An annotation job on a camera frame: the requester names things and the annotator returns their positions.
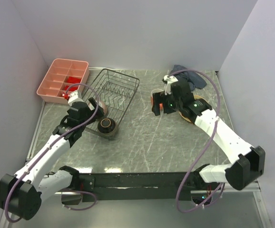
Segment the orange ceramic mug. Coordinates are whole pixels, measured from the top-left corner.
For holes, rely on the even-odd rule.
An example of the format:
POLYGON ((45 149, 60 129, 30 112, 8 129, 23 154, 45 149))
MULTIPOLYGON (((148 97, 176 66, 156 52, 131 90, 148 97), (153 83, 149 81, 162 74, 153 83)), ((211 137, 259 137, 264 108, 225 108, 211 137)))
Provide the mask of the orange ceramic mug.
MULTIPOLYGON (((164 90, 162 89, 159 89, 159 88, 156 88, 156 89, 153 89, 150 93, 150 101, 151 101, 151 105, 153 106, 154 104, 154 100, 153 100, 153 94, 155 93, 160 93, 160 92, 163 92, 164 90)), ((163 110, 163 104, 160 104, 160 110, 163 110)))

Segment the red patterned white bowl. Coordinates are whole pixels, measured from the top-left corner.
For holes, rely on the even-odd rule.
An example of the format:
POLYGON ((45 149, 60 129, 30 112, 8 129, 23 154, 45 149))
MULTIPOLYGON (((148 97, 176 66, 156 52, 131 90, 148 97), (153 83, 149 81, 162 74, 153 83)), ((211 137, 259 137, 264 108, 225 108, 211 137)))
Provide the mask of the red patterned white bowl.
POLYGON ((103 101, 99 101, 98 105, 103 110, 104 116, 106 116, 108 113, 108 108, 107 108, 106 104, 103 101))

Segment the black glazed bowl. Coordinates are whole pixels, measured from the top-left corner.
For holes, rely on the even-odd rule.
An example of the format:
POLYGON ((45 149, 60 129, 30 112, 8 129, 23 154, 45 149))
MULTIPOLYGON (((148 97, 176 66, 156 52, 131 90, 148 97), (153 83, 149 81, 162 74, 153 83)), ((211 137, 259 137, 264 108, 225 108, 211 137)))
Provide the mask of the black glazed bowl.
POLYGON ((103 118, 97 126, 98 132, 105 137, 113 137, 118 129, 116 122, 111 118, 103 118))

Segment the yellow plate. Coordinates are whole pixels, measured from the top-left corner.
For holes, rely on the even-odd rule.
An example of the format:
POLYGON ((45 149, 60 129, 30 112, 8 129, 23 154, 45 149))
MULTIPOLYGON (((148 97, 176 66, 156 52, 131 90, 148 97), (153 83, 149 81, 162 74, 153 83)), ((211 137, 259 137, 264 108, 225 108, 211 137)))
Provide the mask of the yellow plate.
POLYGON ((204 98, 194 96, 193 100, 184 103, 178 112, 186 121, 195 124, 197 117, 200 117, 204 111, 211 109, 211 105, 204 98))

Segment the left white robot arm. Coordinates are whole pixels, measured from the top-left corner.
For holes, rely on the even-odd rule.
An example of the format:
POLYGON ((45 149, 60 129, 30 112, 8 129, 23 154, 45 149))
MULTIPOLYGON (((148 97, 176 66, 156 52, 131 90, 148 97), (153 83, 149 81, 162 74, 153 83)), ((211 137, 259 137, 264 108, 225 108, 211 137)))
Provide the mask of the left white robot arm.
POLYGON ((69 100, 68 114, 55 127, 42 149, 15 174, 5 174, 0 180, 0 208, 8 222, 33 218, 42 202, 58 191, 86 194, 80 172, 69 166, 61 167, 46 177, 55 162, 82 136, 87 125, 104 116, 100 98, 84 102, 69 100))

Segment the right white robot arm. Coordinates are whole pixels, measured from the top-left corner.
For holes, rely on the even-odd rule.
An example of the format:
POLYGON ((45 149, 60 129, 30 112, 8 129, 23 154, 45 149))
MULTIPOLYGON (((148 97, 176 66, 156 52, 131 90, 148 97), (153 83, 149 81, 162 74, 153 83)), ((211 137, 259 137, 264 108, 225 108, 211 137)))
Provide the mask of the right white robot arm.
POLYGON ((162 92, 153 94, 152 112, 160 115, 160 107, 166 114, 180 112, 192 124, 199 127, 227 156, 225 165, 204 165, 195 173, 194 185, 205 189, 212 182, 229 183, 234 189, 242 190, 263 175, 265 151, 253 147, 239 137, 218 117, 216 110, 203 98, 194 98, 190 86, 174 76, 165 76, 162 92))

